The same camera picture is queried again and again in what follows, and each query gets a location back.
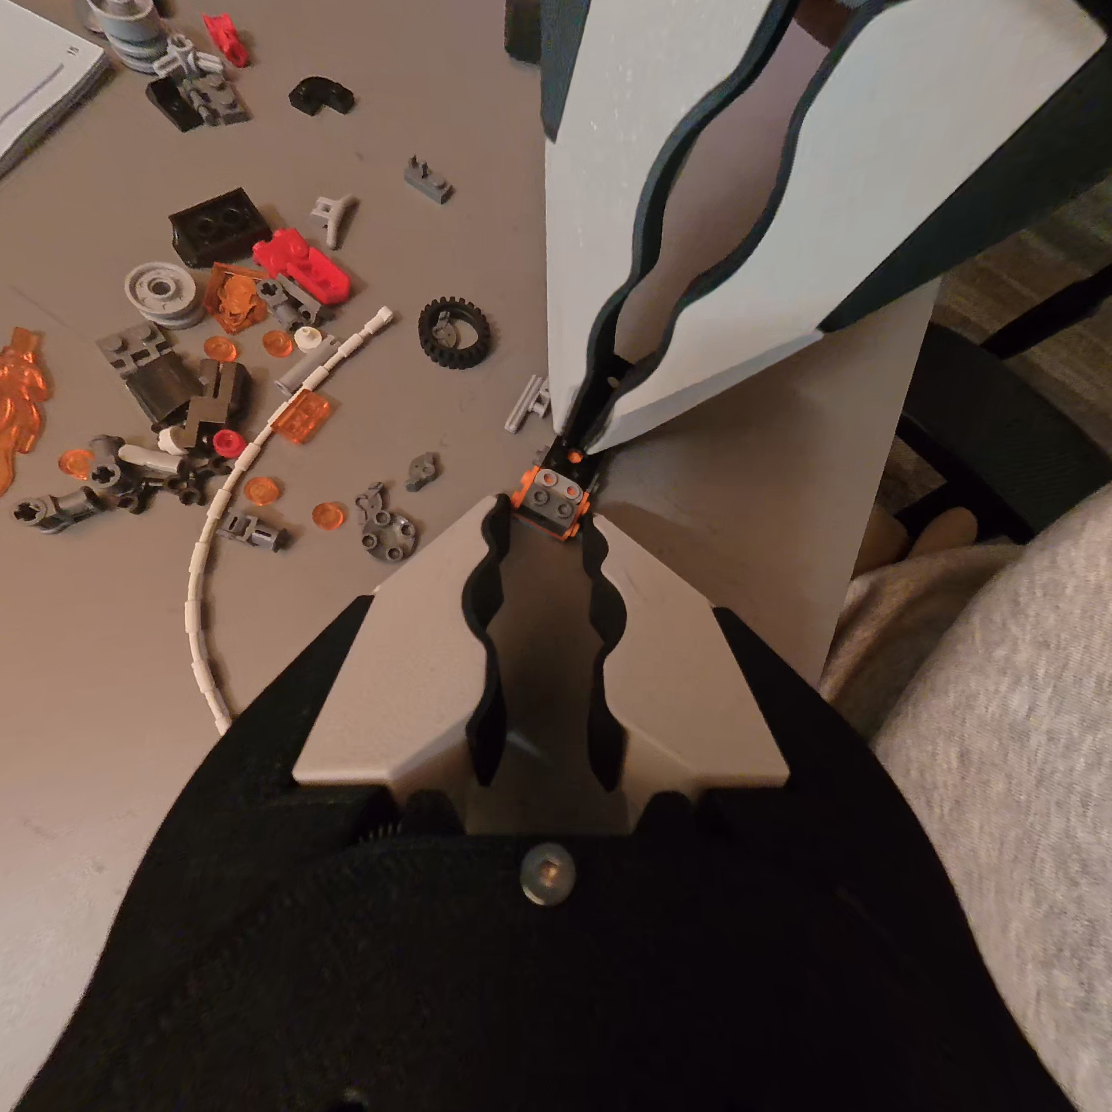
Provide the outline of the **black lego slope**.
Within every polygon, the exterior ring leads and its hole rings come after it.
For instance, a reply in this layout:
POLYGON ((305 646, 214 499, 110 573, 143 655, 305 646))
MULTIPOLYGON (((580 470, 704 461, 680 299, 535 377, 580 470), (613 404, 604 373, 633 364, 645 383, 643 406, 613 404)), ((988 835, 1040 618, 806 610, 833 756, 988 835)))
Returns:
POLYGON ((206 126, 202 113, 190 102, 175 77, 155 78, 146 86, 149 102, 178 132, 188 134, 206 126))

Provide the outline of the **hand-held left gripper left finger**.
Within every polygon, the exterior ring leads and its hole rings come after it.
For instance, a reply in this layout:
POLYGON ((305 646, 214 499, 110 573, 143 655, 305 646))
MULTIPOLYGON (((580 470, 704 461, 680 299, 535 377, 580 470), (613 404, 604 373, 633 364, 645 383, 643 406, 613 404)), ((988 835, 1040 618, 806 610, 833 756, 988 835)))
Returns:
POLYGON ((382 582, 293 766, 298 786, 381 787, 400 810, 438 793, 468 828, 507 745, 490 624, 510 541, 508 494, 492 494, 382 582))

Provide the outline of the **dark curved lego slope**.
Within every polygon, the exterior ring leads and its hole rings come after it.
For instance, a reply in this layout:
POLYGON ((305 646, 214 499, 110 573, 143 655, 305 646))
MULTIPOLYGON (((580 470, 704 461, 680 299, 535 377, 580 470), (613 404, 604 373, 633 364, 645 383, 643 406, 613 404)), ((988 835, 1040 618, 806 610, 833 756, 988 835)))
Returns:
POLYGON ((179 355, 164 353, 136 367, 125 379, 127 389, 152 427, 176 424, 203 383, 179 355))

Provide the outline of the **orange transparent lego skull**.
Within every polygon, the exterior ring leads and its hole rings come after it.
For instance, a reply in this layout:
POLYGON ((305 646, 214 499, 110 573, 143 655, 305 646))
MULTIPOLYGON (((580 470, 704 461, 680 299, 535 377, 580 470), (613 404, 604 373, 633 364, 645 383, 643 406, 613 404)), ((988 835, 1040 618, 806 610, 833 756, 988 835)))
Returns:
POLYGON ((259 282, 269 275, 253 267, 215 263, 203 298, 206 313, 229 337, 266 320, 268 304, 259 295, 259 282))

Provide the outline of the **grey lego hinge plate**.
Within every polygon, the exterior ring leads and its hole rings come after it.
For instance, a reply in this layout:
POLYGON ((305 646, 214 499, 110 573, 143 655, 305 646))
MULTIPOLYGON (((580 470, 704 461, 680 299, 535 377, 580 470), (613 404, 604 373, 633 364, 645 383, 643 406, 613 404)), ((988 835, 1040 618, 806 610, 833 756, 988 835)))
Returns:
POLYGON ((233 126, 251 119, 236 89, 220 75, 191 78, 184 89, 206 126, 233 126))

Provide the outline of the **light grey lego bar piece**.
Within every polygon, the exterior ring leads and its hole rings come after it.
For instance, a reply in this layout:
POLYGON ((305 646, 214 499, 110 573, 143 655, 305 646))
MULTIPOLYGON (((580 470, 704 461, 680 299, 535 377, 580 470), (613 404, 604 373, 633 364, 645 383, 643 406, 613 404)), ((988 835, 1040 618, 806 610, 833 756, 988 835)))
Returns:
POLYGON ((547 376, 532 376, 517 401, 514 403, 504 428, 508 434, 517 434, 531 415, 544 418, 550 409, 550 385, 547 376))

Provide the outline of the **dark grey lego technic connector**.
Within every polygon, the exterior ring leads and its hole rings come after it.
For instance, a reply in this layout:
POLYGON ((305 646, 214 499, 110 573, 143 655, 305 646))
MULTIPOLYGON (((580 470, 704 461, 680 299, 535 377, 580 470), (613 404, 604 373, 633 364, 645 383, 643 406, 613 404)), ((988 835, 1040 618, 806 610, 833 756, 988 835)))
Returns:
POLYGON ((90 485, 80 485, 63 496, 24 499, 14 506, 11 517, 39 533, 57 535, 106 511, 106 500, 90 485))
POLYGON ((244 545, 278 553, 286 548, 289 535, 283 527, 271 526, 257 515, 233 511, 227 514, 215 530, 215 536, 238 541, 244 545))
POLYGON ((124 437, 100 434, 89 440, 92 461, 89 484, 100 493, 130 493, 142 481, 142 472, 122 457, 127 446, 124 437))
POLYGON ((293 334, 302 326, 317 326, 322 305, 286 278, 257 279, 256 291, 286 332, 293 334))

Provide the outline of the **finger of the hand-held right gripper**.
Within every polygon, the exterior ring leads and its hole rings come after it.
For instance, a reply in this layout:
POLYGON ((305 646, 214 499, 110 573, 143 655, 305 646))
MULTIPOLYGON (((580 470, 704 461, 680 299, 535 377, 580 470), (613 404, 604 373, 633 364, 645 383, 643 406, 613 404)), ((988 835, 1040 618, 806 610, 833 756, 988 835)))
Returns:
POLYGON ((872 3, 767 207, 618 386, 603 452, 843 331, 1109 174, 1109 3, 872 3))
POLYGON ((619 313, 660 258, 665 206, 708 123, 747 90, 798 3, 543 7, 546 278, 553 425, 601 452, 619 313))

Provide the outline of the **large orange lego flame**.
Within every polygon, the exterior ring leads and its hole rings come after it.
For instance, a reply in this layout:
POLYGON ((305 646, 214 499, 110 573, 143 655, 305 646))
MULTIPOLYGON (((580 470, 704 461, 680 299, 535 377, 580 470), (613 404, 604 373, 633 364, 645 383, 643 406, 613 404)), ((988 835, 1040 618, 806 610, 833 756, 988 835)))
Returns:
POLYGON ((15 326, 2 352, 2 493, 15 479, 17 455, 30 454, 41 439, 42 407, 51 391, 39 343, 39 334, 15 326))

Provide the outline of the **small black lego tyre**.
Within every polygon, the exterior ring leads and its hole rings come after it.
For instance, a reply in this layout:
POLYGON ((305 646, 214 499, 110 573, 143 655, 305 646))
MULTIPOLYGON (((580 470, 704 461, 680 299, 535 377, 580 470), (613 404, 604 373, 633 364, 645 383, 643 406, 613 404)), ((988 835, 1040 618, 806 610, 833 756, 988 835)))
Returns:
POLYGON ((435 364, 450 370, 472 370, 493 350, 493 331, 486 314, 471 301, 460 298, 438 298, 429 302, 418 317, 418 335, 424 355, 435 364), (450 313, 460 332, 457 349, 438 346, 432 335, 438 317, 450 313))

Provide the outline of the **red lego plate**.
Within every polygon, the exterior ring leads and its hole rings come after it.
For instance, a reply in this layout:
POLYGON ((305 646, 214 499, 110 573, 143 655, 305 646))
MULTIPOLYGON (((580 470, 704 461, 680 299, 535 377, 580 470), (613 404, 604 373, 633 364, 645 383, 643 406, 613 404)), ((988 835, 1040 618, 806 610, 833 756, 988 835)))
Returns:
POLYGON ((275 230, 269 240, 254 243, 253 257, 271 276, 289 278, 322 305, 338 307, 352 296, 347 270, 296 228, 275 230))

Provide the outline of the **lego instruction booklet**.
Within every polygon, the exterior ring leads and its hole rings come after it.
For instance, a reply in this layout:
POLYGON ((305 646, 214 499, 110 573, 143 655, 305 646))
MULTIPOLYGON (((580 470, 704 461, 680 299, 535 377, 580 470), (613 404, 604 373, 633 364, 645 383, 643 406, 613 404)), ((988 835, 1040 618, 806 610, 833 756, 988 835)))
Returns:
POLYGON ((18 3, 2 3, 3 177, 90 96, 109 69, 100 45, 18 3))

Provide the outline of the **black lego brick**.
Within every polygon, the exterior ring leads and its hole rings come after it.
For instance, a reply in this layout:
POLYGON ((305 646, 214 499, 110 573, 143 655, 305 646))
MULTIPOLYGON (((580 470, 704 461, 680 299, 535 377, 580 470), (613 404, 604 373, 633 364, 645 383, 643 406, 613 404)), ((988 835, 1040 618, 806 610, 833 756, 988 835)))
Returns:
POLYGON ((170 215, 172 245, 187 267, 236 263, 272 236, 271 224, 244 188, 170 215))

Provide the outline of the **light grey long lego pin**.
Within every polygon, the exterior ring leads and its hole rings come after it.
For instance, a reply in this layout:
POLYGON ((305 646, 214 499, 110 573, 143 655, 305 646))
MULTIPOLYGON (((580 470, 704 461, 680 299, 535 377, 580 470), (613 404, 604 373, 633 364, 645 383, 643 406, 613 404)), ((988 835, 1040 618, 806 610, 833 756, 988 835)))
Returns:
POLYGON ((317 346, 302 352, 295 365, 274 382, 278 392, 286 398, 293 398, 304 388, 305 380, 334 358, 340 346, 341 341, 337 337, 323 334, 317 346))

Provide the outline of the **dark grey orange lego assembly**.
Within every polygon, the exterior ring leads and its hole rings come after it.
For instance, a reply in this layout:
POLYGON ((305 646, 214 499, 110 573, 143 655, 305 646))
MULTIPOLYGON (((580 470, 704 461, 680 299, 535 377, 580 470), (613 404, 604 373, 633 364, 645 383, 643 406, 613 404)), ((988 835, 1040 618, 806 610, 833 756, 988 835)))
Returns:
POLYGON ((589 455, 567 437, 537 454, 510 496, 513 511, 559 541, 577 535, 601 478, 604 455, 589 455))

